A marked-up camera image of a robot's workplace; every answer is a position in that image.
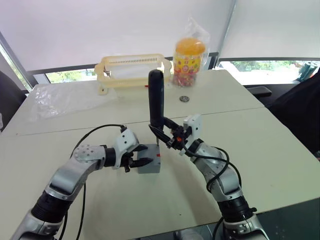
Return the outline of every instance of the table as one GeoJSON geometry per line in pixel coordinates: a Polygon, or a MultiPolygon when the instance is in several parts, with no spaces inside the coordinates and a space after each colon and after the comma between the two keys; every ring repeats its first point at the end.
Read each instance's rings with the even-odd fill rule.
{"type": "MultiPolygon", "coordinates": [[[[181,118],[190,114],[211,114],[262,108],[244,87],[242,87],[226,70],[208,70],[198,74],[194,87],[166,87],[164,90],[164,115],[168,118],[181,118]],[[190,101],[186,104],[179,97],[186,95],[190,101]]],[[[94,82],[72,82],[64,84],[92,85],[94,82]]],[[[71,113],[61,117],[30,122],[34,91],[24,101],[8,126],[4,136],[20,136],[49,133],[72,129],[85,129],[104,124],[128,124],[149,121],[148,89],[142,87],[117,88],[118,100],[100,107],[71,113]]]]}
{"type": "MultiPolygon", "coordinates": [[[[181,124],[183,118],[175,121],[181,124]]],[[[155,142],[147,122],[128,127],[141,143],[155,142]]],[[[0,137],[0,212],[5,216],[0,239],[11,236],[88,131],[0,137]]],[[[110,146],[118,134],[117,128],[103,129],[85,143],[110,146]]],[[[244,196],[259,213],[320,197],[318,160],[264,107],[205,114],[201,138],[229,153],[241,173],[244,196]]],[[[218,205],[201,173],[162,143],[160,151],[159,174],[104,168],[89,176],[82,240],[133,239],[218,221],[218,205]]],[[[77,235],[81,195],[71,205],[65,239],[77,235]]]]}

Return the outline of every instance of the white table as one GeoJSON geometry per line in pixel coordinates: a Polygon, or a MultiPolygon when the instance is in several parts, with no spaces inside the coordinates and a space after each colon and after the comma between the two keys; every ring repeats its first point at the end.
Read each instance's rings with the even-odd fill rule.
{"type": "MultiPolygon", "coordinates": [[[[72,82],[65,84],[92,85],[95,82],[72,82]]],[[[128,124],[149,121],[148,89],[142,87],[117,88],[118,100],[100,107],[68,114],[61,117],[30,122],[34,92],[24,101],[8,126],[4,136],[50,133],[72,129],[85,129],[104,124],[128,124]]],[[[181,118],[190,114],[212,114],[264,107],[226,70],[208,70],[198,74],[194,87],[172,86],[164,90],[164,115],[181,118]],[[188,96],[186,104],[180,96],[188,96]]]]}
{"type": "MultiPolygon", "coordinates": [[[[182,123],[183,118],[175,119],[182,123]]],[[[147,122],[128,124],[141,143],[154,143],[147,122]]],[[[0,239],[8,239],[57,167],[89,129],[0,137],[0,239]]],[[[85,143],[111,145],[117,128],[85,143]]],[[[228,151],[241,173],[244,196],[265,212],[320,197],[320,163],[267,109],[203,116],[201,138],[228,151]]],[[[220,211],[201,173],[186,156],[160,146],[159,174],[105,168],[87,181],[81,239],[123,240],[216,222],[220,211]]],[[[65,239],[75,239],[80,193],[69,210],[65,239]]]]}

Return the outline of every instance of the white window shade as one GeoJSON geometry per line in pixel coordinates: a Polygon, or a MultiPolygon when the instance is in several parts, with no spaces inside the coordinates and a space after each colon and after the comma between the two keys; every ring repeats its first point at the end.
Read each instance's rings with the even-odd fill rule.
{"type": "Polygon", "coordinates": [[[193,17],[218,50],[232,0],[8,0],[0,31],[27,71],[95,64],[102,57],[172,56],[193,17]]]}
{"type": "Polygon", "coordinates": [[[238,0],[220,58],[320,58],[319,0],[238,0]]]}

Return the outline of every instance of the orange lid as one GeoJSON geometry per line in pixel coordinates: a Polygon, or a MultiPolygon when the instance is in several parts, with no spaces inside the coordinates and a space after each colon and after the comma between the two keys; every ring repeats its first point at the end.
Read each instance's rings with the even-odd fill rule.
{"type": "Polygon", "coordinates": [[[177,42],[175,51],[182,55],[199,55],[206,50],[205,44],[194,38],[186,37],[177,42]]]}

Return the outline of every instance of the black handle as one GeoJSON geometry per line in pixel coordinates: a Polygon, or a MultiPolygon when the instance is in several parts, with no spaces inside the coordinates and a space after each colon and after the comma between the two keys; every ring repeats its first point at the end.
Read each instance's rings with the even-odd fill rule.
{"type": "Polygon", "coordinates": [[[149,72],[150,125],[164,129],[164,74],[160,70],[149,72]]]}

